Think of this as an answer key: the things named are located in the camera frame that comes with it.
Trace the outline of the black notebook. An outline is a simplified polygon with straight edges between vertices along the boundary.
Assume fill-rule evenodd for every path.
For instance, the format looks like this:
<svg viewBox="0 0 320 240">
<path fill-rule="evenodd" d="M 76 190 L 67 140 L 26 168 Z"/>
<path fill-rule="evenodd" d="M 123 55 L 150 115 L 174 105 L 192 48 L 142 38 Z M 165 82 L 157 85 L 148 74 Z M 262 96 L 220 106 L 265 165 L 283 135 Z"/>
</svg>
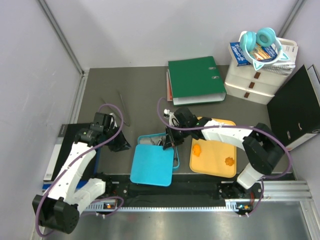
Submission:
<svg viewBox="0 0 320 240">
<path fill-rule="evenodd" d="M 67 160 L 72 148 L 75 136 L 81 129 L 87 129 L 90 127 L 89 123 L 74 123 L 74 124 L 62 124 L 58 133 L 58 137 L 53 148 L 49 164 L 47 166 L 42 189 L 46 190 L 58 176 L 62 166 Z M 90 161 L 86 167 L 82 178 L 80 179 L 77 189 L 83 187 L 87 181 L 98 170 L 98 163 L 100 158 L 100 149 L 96 150 L 95 157 Z"/>
</svg>

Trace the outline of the teal cat ear headphones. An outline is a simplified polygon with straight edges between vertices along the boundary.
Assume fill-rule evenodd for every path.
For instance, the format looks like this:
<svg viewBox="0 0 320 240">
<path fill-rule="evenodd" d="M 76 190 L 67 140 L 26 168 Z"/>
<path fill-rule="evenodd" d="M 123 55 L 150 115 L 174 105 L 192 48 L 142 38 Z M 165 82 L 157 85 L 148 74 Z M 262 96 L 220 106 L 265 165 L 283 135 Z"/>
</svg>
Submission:
<svg viewBox="0 0 320 240">
<path fill-rule="evenodd" d="M 253 66 L 255 71 L 264 66 L 272 66 L 277 62 L 289 61 L 289 56 L 284 52 L 283 45 L 277 38 L 275 31 L 270 27 L 264 27 L 257 32 L 247 31 L 240 37 L 239 46 L 244 58 Z M 271 50 L 274 55 L 266 60 L 259 60 L 254 55 L 254 51 L 259 47 L 262 50 Z"/>
</svg>

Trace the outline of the blue cookie tin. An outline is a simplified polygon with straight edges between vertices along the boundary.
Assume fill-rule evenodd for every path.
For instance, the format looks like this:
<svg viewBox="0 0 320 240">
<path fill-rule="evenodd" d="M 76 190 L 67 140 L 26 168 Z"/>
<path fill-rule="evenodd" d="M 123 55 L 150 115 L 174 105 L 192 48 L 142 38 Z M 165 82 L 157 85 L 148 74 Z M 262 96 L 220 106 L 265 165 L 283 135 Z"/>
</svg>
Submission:
<svg viewBox="0 0 320 240">
<path fill-rule="evenodd" d="M 141 135 L 137 139 L 137 144 L 144 145 L 154 145 L 154 146 L 164 146 L 165 144 L 166 134 L 156 133 L 149 135 Z M 180 167 L 180 158 L 177 147 L 174 148 L 174 156 L 173 156 L 173 171 L 177 171 Z"/>
</svg>

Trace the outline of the spiral notebook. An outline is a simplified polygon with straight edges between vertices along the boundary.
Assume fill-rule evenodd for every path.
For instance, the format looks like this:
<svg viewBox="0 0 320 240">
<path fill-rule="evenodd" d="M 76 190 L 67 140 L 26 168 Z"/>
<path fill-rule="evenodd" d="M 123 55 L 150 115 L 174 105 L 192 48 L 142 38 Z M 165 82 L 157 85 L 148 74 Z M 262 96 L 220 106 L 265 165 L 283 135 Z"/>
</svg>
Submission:
<svg viewBox="0 0 320 240">
<path fill-rule="evenodd" d="M 275 74 L 289 76 L 294 69 L 296 68 L 295 64 L 283 64 L 283 65 L 273 65 L 269 70 Z"/>
</svg>

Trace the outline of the blue white book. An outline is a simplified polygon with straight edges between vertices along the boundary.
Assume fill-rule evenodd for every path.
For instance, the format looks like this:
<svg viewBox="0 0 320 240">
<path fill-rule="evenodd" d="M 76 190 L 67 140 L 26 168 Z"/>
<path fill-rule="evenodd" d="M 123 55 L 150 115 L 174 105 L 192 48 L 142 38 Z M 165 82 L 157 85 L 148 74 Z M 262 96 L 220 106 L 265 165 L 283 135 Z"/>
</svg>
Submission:
<svg viewBox="0 0 320 240">
<path fill-rule="evenodd" d="M 232 63 L 237 67 L 247 66 L 251 63 L 245 58 L 244 52 L 240 47 L 239 42 L 230 42 L 228 46 Z M 272 46 L 261 47 L 256 44 L 252 51 L 249 51 L 249 56 L 260 62 L 270 62 L 277 57 L 277 52 Z"/>
</svg>

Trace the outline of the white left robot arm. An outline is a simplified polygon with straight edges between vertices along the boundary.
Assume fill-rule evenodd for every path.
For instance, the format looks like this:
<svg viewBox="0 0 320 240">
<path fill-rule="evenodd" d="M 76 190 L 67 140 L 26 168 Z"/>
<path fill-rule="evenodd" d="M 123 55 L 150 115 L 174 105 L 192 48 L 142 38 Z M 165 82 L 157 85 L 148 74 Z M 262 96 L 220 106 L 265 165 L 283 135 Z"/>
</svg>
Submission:
<svg viewBox="0 0 320 240">
<path fill-rule="evenodd" d="M 112 152 L 130 149 L 122 127 L 122 124 L 117 124 L 113 113 L 96 112 L 93 122 L 76 133 L 66 161 L 53 183 L 32 201 L 39 236 L 45 237 L 40 227 L 72 233 L 89 205 L 98 198 L 115 197 L 112 179 L 104 173 L 95 173 L 84 186 L 77 186 L 101 147 L 107 146 Z"/>
</svg>

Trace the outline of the blue tin lid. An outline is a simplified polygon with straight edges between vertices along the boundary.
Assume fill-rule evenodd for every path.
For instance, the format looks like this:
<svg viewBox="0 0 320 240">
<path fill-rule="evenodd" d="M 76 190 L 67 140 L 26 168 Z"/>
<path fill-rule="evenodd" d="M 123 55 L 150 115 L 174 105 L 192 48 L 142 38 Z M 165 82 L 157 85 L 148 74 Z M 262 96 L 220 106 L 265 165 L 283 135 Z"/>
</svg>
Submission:
<svg viewBox="0 0 320 240">
<path fill-rule="evenodd" d="M 168 187 L 172 183 L 174 149 L 138 144 L 132 161 L 130 181 L 140 185 Z"/>
</svg>

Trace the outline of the metal serving tongs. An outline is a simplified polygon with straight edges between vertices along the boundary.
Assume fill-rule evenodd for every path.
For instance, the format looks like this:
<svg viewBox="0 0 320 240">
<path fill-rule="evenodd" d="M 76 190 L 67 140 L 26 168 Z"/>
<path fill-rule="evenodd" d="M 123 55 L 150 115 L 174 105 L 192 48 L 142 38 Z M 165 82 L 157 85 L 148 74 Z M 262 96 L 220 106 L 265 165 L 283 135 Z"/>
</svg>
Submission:
<svg viewBox="0 0 320 240">
<path fill-rule="evenodd" d="M 127 108 L 126 108 L 126 105 L 125 105 L 125 102 L 124 102 L 124 99 L 123 99 L 123 96 L 122 96 L 121 92 L 118 89 L 116 89 L 115 92 L 118 95 L 118 98 L 119 98 L 119 100 L 121 102 L 121 107 L 122 107 L 121 112 L 122 112 L 122 115 L 123 115 L 123 123 L 124 123 L 125 126 L 130 127 L 131 126 L 130 117 L 129 117 L 129 114 L 128 114 L 128 111 L 127 111 Z M 118 112 L 116 111 L 116 109 L 114 107 L 108 105 L 107 108 L 117 118 L 120 118 Z"/>
</svg>

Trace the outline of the orange fish shaped cookie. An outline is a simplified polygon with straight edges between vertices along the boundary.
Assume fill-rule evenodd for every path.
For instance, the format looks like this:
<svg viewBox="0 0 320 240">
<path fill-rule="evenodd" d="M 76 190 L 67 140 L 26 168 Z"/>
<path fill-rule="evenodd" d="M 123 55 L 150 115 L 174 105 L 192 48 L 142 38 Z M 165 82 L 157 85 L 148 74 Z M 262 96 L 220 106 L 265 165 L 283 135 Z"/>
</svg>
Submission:
<svg viewBox="0 0 320 240">
<path fill-rule="evenodd" d="M 199 157 L 202 153 L 201 146 L 199 144 L 195 144 L 192 147 L 192 154 L 196 157 Z"/>
</svg>

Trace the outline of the orange flower shaped cookie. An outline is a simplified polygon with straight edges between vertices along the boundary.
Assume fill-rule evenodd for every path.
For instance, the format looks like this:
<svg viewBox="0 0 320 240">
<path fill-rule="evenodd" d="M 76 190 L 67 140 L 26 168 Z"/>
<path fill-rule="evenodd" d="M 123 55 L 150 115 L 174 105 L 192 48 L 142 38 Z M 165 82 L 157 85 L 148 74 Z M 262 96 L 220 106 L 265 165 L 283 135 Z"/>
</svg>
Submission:
<svg viewBox="0 0 320 240">
<path fill-rule="evenodd" d="M 227 166 L 230 167 L 236 163 L 236 161 L 232 157 L 227 157 L 224 162 Z"/>
</svg>

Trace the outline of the yellow plastic tray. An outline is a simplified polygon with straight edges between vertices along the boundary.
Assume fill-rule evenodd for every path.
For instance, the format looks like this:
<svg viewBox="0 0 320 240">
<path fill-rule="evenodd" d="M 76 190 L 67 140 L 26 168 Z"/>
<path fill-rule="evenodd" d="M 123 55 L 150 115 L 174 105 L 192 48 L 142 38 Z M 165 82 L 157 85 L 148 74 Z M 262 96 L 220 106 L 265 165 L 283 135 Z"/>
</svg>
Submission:
<svg viewBox="0 0 320 240">
<path fill-rule="evenodd" d="M 199 157 L 193 155 L 192 147 L 199 144 L 201 154 Z M 235 160 L 233 166 L 225 164 L 225 159 L 231 157 Z M 214 140 L 192 139 L 190 169 L 199 174 L 211 175 L 223 178 L 233 178 L 237 173 L 237 148 L 231 144 Z"/>
</svg>

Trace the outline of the red folder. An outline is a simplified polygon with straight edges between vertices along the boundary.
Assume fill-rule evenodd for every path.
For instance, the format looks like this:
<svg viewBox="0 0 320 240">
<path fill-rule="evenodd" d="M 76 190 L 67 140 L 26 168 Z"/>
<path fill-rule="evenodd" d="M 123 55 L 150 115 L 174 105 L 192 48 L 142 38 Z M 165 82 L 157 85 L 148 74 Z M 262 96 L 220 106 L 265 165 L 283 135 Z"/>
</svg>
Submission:
<svg viewBox="0 0 320 240">
<path fill-rule="evenodd" d="M 168 102 L 173 101 L 169 69 L 166 71 L 166 97 Z"/>
</svg>

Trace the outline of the white drawer unit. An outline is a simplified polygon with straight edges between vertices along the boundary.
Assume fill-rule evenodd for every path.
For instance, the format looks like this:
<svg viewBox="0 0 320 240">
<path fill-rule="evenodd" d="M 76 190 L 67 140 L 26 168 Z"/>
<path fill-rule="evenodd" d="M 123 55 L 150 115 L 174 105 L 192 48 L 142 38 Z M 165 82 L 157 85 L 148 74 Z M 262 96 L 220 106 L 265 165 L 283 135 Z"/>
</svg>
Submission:
<svg viewBox="0 0 320 240">
<path fill-rule="evenodd" d="M 296 64 L 299 49 L 297 43 L 284 38 L 281 38 L 280 42 L 289 60 L 265 65 L 258 71 L 251 64 L 236 66 L 232 58 L 224 81 L 226 93 L 233 97 L 266 105 L 289 77 L 271 72 L 270 67 Z"/>
</svg>

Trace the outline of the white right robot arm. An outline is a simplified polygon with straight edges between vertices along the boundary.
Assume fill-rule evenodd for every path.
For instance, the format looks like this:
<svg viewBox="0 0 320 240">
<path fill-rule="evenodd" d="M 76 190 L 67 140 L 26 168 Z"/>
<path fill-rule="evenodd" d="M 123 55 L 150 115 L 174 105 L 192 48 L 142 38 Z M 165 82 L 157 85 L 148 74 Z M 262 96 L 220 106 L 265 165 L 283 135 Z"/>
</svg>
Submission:
<svg viewBox="0 0 320 240">
<path fill-rule="evenodd" d="M 195 140 L 229 144 L 246 153 L 249 163 L 233 185 L 233 192 L 239 198 L 245 198 L 257 181 L 270 175 L 285 154 L 280 141 L 264 123 L 239 127 L 197 117 L 187 107 L 174 112 L 165 109 L 163 116 L 168 119 L 165 148 L 181 145 L 190 136 Z"/>
</svg>

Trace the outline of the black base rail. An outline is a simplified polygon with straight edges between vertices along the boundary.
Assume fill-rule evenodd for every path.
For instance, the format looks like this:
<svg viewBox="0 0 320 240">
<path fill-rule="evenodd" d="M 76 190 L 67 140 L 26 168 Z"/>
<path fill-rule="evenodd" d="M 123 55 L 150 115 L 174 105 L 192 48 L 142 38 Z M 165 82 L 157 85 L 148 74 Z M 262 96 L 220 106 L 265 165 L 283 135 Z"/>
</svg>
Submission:
<svg viewBox="0 0 320 240">
<path fill-rule="evenodd" d="M 113 183 L 109 192 L 122 197 L 125 208 L 223 207 L 226 200 L 249 203 L 262 194 L 259 183 L 249 190 L 240 190 L 235 177 L 177 173 L 172 175 L 169 186 L 133 183 L 128 174 L 107 174 L 106 177 Z"/>
</svg>

